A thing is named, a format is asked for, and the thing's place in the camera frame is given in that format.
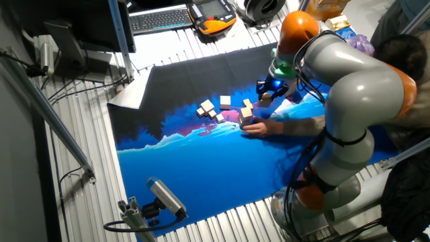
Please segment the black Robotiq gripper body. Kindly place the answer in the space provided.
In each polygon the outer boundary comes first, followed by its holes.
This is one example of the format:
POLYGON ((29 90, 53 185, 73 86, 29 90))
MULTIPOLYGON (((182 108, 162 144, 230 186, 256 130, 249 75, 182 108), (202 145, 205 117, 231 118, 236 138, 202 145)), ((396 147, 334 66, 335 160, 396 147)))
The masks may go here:
POLYGON ((266 91, 271 91, 275 94, 275 91, 282 86, 288 86, 284 81, 275 79, 272 76, 267 76, 266 79, 266 91))

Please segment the bare human hand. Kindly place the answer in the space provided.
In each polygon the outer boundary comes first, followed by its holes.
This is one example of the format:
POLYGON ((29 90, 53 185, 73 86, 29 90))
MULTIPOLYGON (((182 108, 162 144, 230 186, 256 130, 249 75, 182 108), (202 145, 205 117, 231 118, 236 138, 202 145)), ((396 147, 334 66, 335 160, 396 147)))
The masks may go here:
POLYGON ((284 133, 284 123, 253 116, 252 123, 244 125, 241 131, 258 137, 278 135, 284 133))

